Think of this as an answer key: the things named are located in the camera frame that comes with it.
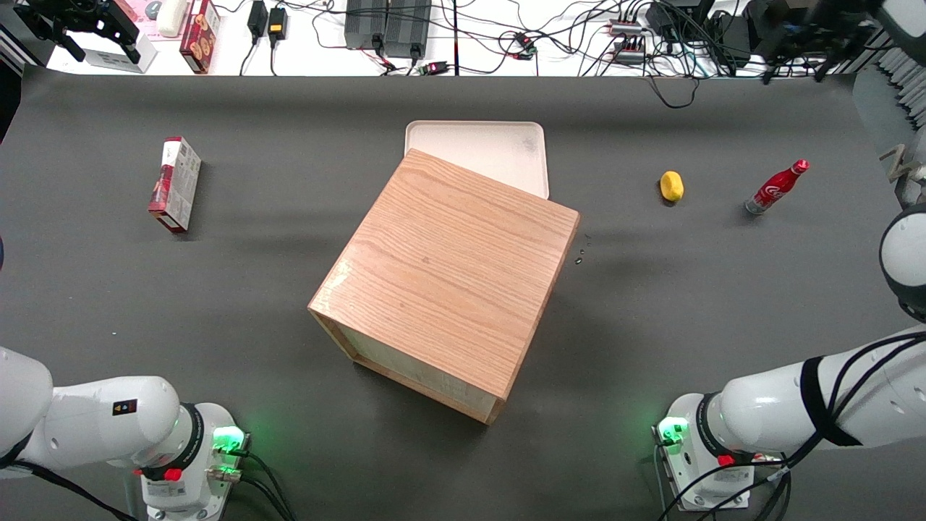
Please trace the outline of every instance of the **green light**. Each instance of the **green light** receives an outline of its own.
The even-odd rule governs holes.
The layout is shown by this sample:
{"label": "green light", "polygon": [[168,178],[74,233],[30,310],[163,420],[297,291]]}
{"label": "green light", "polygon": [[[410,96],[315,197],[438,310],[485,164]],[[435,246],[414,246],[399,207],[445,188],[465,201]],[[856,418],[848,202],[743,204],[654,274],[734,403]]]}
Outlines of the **green light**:
{"label": "green light", "polygon": [[688,430],[688,420],[684,418],[664,418],[657,427],[666,445],[675,445],[682,442],[684,432]]}
{"label": "green light", "polygon": [[236,451],[243,448],[244,431],[236,426],[219,427],[212,431],[212,448]]}

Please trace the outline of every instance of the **cardboard box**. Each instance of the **cardboard box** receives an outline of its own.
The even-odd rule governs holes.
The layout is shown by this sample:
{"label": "cardboard box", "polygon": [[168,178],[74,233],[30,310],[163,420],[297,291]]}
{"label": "cardboard box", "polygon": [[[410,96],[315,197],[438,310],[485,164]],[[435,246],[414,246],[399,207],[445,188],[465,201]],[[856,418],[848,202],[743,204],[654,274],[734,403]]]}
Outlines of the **cardboard box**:
{"label": "cardboard box", "polygon": [[196,74],[209,72],[209,64],[216,51],[220,22],[219,13],[210,0],[194,0],[190,4],[190,16],[183,30],[180,54]]}
{"label": "cardboard box", "polygon": [[412,149],[308,308],[354,362],[491,424],[578,225]]}
{"label": "cardboard box", "polygon": [[148,213],[173,233],[186,232],[202,160],[182,137],[164,140],[161,175],[148,203]]}

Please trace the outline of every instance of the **white table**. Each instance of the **white table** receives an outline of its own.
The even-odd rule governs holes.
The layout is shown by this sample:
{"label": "white table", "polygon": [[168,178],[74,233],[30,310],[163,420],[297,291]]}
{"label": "white table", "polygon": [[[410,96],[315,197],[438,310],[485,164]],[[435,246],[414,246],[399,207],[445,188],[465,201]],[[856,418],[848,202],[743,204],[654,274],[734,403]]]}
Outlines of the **white table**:
{"label": "white table", "polygon": [[[215,0],[216,6],[225,6],[231,9],[239,5],[240,0]],[[344,11],[346,0],[329,0],[333,2],[333,11]],[[450,29],[452,23],[451,0],[433,0],[431,20],[432,25],[429,31],[429,42],[427,54],[421,61],[422,63],[437,60],[446,60],[449,63],[454,62],[454,40],[453,31]],[[567,8],[572,0],[522,0],[520,6],[520,18],[528,28],[539,28],[548,20]],[[575,18],[583,11],[591,8],[598,2],[583,2],[569,7],[567,14],[552,21],[544,31],[547,33],[556,32],[568,28],[575,23]],[[624,0],[622,2],[613,1],[605,4],[612,6],[616,11],[617,5],[621,8],[631,8],[634,2]],[[745,8],[746,1],[736,0],[718,0],[714,5],[714,10],[725,10],[733,12],[734,10],[742,11]],[[267,2],[267,7],[274,7],[275,3]],[[440,5],[447,7],[446,11],[439,8]],[[318,39],[316,30],[313,29],[312,21],[319,14],[317,10],[324,5],[318,2],[309,9],[294,9],[286,7],[289,13],[289,28],[287,39],[277,45],[276,55],[274,58],[274,69],[280,76],[375,76],[383,73],[383,67],[375,63],[370,57],[364,56],[364,53],[358,50],[349,49],[329,49],[319,45],[318,39],[327,46],[344,45],[344,15],[322,14],[315,20],[315,26],[318,28]],[[234,13],[219,9],[222,17],[221,27],[219,28],[219,37],[216,44],[216,54],[213,57],[210,75],[238,75],[242,65],[242,60],[247,55],[251,47],[251,35],[248,32],[245,23],[247,22],[250,11],[250,0],[244,0],[242,6]],[[518,6],[509,0],[460,0],[458,8],[458,27],[462,32],[476,32],[493,38],[484,38],[476,41],[467,35],[459,35],[459,56],[460,64],[475,70],[493,70],[498,67],[502,57],[493,54],[485,48],[501,51],[495,37],[506,31],[507,27],[485,23],[469,16],[490,19],[504,24],[520,26],[518,22]],[[597,57],[602,54],[608,47],[612,38],[607,35],[605,25],[609,18],[616,17],[616,14],[601,14],[595,17],[587,24],[586,35],[582,42],[582,49],[588,55]],[[639,20],[643,20],[643,11]],[[578,46],[581,27],[577,27],[573,33],[573,46]],[[72,33],[74,40],[83,47],[93,48],[102,51],[119,52],[119,47],[96,36],[88,33]],[[557,38],[566,42],[568,35],[565,32],[557,34]],[[647,45],[649,49],[659,40],[658,37],[650,34],[647,36]],[[179,41],[154,42],[158,51],[157,57],[148,69],[146,74],[150,75],[187,75],[193,74],[189,66],[180,55]],[[539,71],[541,76],[577,76],[579,70],[585,71],[593,61],[583,59],[579,54],[567,55],[557,49],[553,43],[547,39],[542,39],[537,43],[538,54],[536,62],[526,60],[516,60],[506,58],[501,67],[494,73],[501,76],[533,76]],[[707,56],[704,50],[692,50],[691,56],[698,56],[696,66],[691,63],[687,68],[693,70],[699,76],[709,76],[716,73],[714,62]],[[404,68],[410,64],[409,59],[392,59],[396,67]],[[759,57],[754,57],[753,61],[760,62]],[[655,60],[652,64],[657,71],[666,76],[678,75],[683,70],[683,65],[679,59],[663,57]],[[131,74],[118,70],[102,69],[91,66],[87,63],[76,61],[63,48],[57,48],[48,62],[48,68],[61,70],[77,74]],[[737,75],[756,76],[765,70],[762,65],[747,65],[738,71]],[[472,75],[473,72],[462,70],[460,75]],[[588,73],[589,76],[595,74],[595,68]],[[618,64],[612,64],[604,72],[606,76],[641,76],[643,72],[639,67],[624,67]],[[265,36],[258,42],[257,49],[249,58],[245,66],[246,76],[270,76],[270,46],[269,40]],[[452,76],[453,71],[447,72],[444,76]]]}

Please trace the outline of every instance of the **red snack box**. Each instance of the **red snack box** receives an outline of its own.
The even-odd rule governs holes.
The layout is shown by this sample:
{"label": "red snack box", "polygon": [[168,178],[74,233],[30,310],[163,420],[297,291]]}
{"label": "red snack box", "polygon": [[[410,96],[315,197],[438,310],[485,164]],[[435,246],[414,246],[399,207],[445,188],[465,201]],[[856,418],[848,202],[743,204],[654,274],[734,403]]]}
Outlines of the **red snack box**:
{"label": "red snack box", "polygon": [[161,175],[148,203],[148,213],[177,234],[190,227],[190,212],[202,160],[182,137],[164,140]]}
{"label": "red snack box", "polygon": [[190,16],[183,29],[180,54],[196,74],[209,72],[212,55],[216,52],[220,21],[211,0],[194,0],[190,4]]}

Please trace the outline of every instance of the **gray mat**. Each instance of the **gray mat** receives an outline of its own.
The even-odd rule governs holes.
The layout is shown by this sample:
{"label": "gray mat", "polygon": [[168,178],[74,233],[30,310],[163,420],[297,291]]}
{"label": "gray mat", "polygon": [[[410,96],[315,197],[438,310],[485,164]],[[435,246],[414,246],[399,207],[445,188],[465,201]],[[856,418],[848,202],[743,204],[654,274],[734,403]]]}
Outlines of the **gray mat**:
{"label": "gray mat", "polygon": [[[692,87],[660,85],[676,103]],[[898,207],[850,90],[711,81],[669,110],[632,79],[30,70],[0,146],[0,341],[58,385],[162,375],[224,404],[302,519],[652,520],[649,426],[677,396],[910,325],[878,268]],[[540,122],[551,198],[582,213],[583,262],[488,428],[352,365],[306,312],[419,119]],[[206,162],[182,238],[146,213],[176,134]],[[798,157],[812,167],[795,191],[746,219]],[[686,183],[674,208],[656,189],[668,169]],[[908,463],[924,458],[920,443],[813,454],[789,518],[922,519]],[[105,464],[66,474],[124,505]],[[263,505],[241,486],[228,519],[272,518]],[[0,518],[106,514],[20,479],[0,483]]]}

